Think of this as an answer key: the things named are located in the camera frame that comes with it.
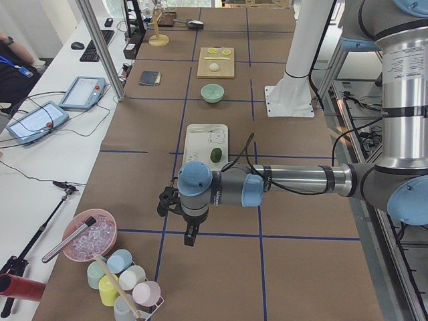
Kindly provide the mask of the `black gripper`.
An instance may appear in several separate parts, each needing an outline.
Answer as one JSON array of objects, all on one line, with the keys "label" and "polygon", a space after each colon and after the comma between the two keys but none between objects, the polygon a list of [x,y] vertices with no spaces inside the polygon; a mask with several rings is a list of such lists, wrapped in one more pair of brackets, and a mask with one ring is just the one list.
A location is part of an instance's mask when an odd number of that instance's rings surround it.
[{"label": "black gripper", "polygon": [[193,247],[199,226],[208,217],[208,204],[192,204],[190,198],[180,197],[179,190],[169,186],[165,187],[164,191],[159,195],[157,213],[164,217],[169,211],[182,216],[187,222],[184,242],[185,245]]}]

